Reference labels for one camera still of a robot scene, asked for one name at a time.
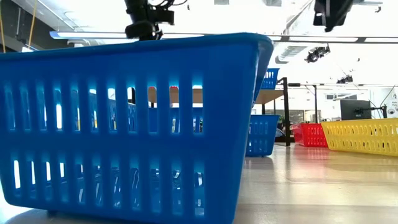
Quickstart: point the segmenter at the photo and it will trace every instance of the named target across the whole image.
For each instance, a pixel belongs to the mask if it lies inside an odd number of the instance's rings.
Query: plastic basket
[[[294,141],[306,147],[328,147],[321,124],[295,124]]]
[[[6,201],[141,222],[231,223],[251,107],[272,48],[266,36],[230,34],[1,55]],[[193,132],[194,85],[203,87],[201,133]],[[180,93],[174,133],[170,86]],[[136,105],[127,103],[129,87]]]
[[[323,122],[329,149],[398,156],[398,119]]]
[[[172,133],[180,131],[180,112],[179,108],[170,109],[170,129]],[[157,129],[157,108],[149,108],[149,129],[155,131]],[[192,130],[194,133],[203,132],[203,108],[192,109]]]
[[[267,73],[262,82],[262,90],[275,90],[278,81],[279,68],[268,68]]]
[[[246,156],[269,156],[274,150],[279,115],[252,115]]]

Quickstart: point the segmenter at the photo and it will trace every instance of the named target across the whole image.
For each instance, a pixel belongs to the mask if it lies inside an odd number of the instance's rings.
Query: gray floor
[[[236,224],[398,223],[398,157],[275,146],[246,158]],[[0,194],[0,223],[125,223],[47,217],[8,205]]]

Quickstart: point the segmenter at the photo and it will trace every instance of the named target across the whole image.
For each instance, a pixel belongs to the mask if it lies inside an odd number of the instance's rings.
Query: computer monitor
[[[340,100],[341,120],[372,119],[371,102],[365,100]]]

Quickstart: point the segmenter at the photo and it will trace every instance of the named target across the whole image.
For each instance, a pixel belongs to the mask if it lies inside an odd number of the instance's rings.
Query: camera
[[[317,62],[318,59],[323,58],[326,54],[330,53],[329,45],[326,47],[315,47],[308,51],[308,56],[304,60],[307,63]]]
[[[337,80],[337,84],[352,83],[353,81],[354,81],[353,76],[352,75],[347,75],[347,76]]]

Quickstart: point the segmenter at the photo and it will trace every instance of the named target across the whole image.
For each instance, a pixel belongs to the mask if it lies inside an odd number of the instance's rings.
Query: yellow plastic basket
[[[398,156],[398,119],[323,122],[329,149]]]

